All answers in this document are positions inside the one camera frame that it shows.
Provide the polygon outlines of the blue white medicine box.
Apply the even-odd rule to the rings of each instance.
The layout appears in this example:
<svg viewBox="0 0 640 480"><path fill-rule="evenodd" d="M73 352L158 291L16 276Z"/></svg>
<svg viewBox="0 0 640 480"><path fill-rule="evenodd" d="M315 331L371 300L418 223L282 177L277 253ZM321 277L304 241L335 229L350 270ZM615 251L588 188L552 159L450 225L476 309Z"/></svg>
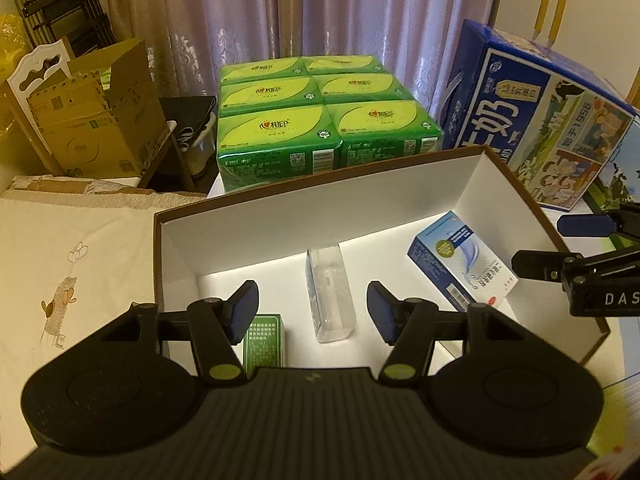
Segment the blue white medicine box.
<svg viewBox="0 0 640 480"><path fill-rule="evenodd" d="M518 278L454 211L414 237L407 255L457 311L498 307Z"/></svg>

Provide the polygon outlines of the clear plastic case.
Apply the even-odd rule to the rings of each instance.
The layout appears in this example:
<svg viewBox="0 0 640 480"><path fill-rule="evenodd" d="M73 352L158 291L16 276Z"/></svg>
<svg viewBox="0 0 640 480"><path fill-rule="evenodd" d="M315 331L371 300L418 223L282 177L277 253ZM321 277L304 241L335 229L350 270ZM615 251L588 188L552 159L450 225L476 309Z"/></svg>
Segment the clear plastic case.
<svg viewBox="0 0 640 480"><path fill-rule="evenodd" d="M328 344L348 338L356 312L339 244L307 250L306 282L317 340Z"/></svg>

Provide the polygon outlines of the green landscape milk box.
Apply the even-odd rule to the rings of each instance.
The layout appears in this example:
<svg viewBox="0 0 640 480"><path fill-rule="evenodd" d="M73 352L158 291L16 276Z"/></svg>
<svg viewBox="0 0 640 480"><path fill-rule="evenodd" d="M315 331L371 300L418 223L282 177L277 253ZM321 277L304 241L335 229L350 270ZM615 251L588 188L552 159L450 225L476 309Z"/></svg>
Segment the green landscape milk box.
<svg viewBox="0 0 640 480"><path fill-rule="evenodd" d="M630 234L610 235L616 249L639 243L639 117L630 124L597 179L582 198L593 214L622 210L630 215Z"/></svg>

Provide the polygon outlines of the small green card box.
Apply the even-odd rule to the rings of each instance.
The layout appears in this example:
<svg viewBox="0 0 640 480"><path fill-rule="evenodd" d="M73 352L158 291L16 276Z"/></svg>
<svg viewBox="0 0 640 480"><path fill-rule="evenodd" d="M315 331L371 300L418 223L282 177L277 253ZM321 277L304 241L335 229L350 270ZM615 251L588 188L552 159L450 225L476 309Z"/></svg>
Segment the small green card box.
<svg viewBox="0 0 640 480"><path fill-rule="evenodd" d="M280 314L258 314L243 338L243 366L248 378L258 368L285 366L285 331Z"/></svg>

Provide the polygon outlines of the brown cardboard storage box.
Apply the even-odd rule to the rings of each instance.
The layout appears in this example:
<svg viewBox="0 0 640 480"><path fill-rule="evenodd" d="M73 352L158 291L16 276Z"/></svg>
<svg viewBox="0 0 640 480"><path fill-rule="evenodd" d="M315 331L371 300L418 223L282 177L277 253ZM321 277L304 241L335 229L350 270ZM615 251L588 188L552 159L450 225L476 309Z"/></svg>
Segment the brown cardboard storage box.
<svg viewBox="0 0 640 480"><path fill-rule="evenodd" d="M280 315L292 367L379 370L390 349L366 306L379 281L400 298L442 302L409 260L414 237L446 212L457 214L503 261L521 249L562 252L564 240L506 165L484 148L335 170L230 193L155 218L154 292L166 311L228 297L243 282L259 288L259 310ZM345 340L314 336L306 252L341 247L356 311Z"/></svg>

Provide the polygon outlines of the blue milk carton box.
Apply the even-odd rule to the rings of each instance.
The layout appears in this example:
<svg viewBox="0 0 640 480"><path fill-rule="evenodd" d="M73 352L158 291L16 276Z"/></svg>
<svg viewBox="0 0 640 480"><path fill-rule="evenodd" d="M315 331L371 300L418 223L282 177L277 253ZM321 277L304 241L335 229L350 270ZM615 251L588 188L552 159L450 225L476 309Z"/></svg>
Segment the blue milk carton box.
<svg viewBox="0 0 640 480"><path fill-rule="evenodd" d="M632 106L592 70L533 41L463 22L438 111L442 145L489 148L538 204L572 209L633 120Z"/></svg>

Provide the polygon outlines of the checkered blue green tablecloth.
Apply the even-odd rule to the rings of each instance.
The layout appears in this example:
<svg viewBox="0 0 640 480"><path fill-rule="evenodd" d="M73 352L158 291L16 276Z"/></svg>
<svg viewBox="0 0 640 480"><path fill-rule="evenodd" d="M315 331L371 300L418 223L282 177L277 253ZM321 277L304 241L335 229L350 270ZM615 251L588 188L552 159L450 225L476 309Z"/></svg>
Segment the checkered blue green tablecloth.
<svg viewBox="0 0 640 480"><path fill-rule="evenodd" d="M564 237L572 252L594 256L634 246L626 238ZM604 408L589 447L604 455L616 445L639 444L639 318L607 318L610 336L587 368L603 386Z"/></svg>

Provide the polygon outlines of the green tissue pack bundle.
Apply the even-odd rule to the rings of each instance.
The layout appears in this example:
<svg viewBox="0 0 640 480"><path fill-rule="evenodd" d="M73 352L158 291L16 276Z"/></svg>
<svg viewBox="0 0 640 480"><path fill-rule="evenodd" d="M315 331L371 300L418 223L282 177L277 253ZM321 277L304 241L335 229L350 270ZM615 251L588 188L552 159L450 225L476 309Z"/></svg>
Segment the green tissue pack bundle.
<svg viewBox="0 0 640 480"><path fill-rule="evenodd" d="M226 191L434 153L442 129L372 55L228 64L217 165Z"/></svg>

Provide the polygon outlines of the tan cardboard shipping box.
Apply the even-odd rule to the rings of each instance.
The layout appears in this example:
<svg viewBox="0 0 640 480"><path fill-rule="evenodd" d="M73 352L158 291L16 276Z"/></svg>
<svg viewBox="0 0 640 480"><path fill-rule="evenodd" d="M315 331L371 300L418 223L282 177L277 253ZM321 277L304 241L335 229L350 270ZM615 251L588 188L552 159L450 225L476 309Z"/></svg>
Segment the tan cardboard shipping box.
<svg viewBox="0 0 640 480"><path fill-rule="evenodd" d="M144 40L81 55L68 68L70 76L59 70L27 98L52 152L42 158L34 149L43 166L57 176L143 177L169 136ZM22 128L6 80L2 89Z"/></svg>

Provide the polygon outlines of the pink curtain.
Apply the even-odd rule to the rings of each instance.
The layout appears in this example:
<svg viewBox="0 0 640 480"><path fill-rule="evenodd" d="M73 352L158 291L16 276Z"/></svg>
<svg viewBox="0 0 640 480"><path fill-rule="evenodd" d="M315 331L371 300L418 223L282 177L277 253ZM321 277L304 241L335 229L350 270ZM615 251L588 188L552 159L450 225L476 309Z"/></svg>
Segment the pink curtain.
<svg viewBox="0 0 640 480"><path fill-rule="evenodd" d="M494 0L100 0L114 35L143 38L162 96L204 96L221 67L265 58L376 56L438 109L464 20Z"/></svg>

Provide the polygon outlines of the white carved wooden board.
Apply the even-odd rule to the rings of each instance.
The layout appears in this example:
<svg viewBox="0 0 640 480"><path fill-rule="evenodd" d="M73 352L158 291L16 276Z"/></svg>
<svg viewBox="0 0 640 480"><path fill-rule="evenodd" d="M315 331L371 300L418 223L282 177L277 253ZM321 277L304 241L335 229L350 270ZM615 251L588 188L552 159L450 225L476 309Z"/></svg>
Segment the white carved wooden board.
<svg viewBox="0 0 640 480"><path fill-rule="evenodd" d="M14 72L6 80L10 97L14 99L17 106L17 118L21 119L27 139L42 158L51 158L52 152L43 140L27 98L59 70L64 75L70 76L68 63L74 57L66 37L52 44L40 44L22 57Z"/></svg>

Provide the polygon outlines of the yellow plastic bag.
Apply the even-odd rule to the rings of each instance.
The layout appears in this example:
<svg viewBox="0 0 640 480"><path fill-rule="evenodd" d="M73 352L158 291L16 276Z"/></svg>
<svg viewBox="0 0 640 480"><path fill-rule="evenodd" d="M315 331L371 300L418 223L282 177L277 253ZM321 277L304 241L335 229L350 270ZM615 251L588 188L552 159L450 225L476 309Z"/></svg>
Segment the yellow plastic bag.
<svg viewBox="0 0 640 480"><path fill-rule="evenodd" d="M32 40L27 35L23 19L11 13L0 14L0 80L5 81L27 53L32 52Z"/></svg>

